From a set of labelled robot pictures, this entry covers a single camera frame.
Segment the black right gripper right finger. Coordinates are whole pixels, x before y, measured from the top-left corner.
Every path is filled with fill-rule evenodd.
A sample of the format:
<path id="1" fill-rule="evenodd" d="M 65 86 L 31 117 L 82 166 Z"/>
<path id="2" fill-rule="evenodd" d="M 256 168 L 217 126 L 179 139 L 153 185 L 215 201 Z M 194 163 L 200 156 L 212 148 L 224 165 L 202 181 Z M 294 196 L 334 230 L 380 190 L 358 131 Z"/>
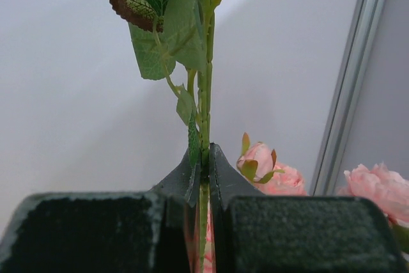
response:
<path id="1" fill-rule="evenodd" d="M 355 197 L 267 196 L 210 146 L 214 272 L 404 272 L 381 210 Z"/>

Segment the pink rose flower stem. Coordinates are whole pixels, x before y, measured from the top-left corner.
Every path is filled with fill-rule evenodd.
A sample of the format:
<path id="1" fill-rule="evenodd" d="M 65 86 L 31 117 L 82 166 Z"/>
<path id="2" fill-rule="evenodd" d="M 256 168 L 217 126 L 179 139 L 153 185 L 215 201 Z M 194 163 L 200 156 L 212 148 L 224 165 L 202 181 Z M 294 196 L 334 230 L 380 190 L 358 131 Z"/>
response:
<path id="1" fill-rule="evenodd" d="M 408 180 L 391 171 L 384 163 L 369 169 L 360 164 L 345 171 L 346 185 L 337 191 L 340 196 L 367 198 L 386 216 L 401 250 L 408 254 Z"/>

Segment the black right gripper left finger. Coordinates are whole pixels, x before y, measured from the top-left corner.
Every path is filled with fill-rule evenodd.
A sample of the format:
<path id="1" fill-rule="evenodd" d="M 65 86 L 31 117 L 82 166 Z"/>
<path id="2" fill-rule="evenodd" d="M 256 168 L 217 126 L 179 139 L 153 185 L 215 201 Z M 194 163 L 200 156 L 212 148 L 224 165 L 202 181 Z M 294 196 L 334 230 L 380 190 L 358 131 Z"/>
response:
<path id="1" fill-rule="evenodd" d="M 26 197 L 1 240 L 1 271 L 198 272 L 200 169 L 184 155 L 148 191 Z"/>

